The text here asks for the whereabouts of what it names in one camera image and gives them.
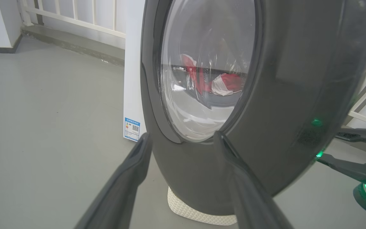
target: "gray floor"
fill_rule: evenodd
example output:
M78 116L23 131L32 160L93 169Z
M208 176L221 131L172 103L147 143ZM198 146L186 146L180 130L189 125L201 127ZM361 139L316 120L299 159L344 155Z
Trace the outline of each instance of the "gray floor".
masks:
M122 138L123 68L24 38L0 54L0 228L73 228L134 143ZM333 141L327 153L366 162ZM295 228L366 228L358 182L315 164L275 198ZM172 213L154 158L131 229L237 228Z

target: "washing machine door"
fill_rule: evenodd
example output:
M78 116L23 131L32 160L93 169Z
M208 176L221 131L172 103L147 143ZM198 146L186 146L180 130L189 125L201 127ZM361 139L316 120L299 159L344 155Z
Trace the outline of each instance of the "washing machine door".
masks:
M147 0L141 45L162 174L190 207L230 215L213 133L272 195L301 175L366 74L366 0Z

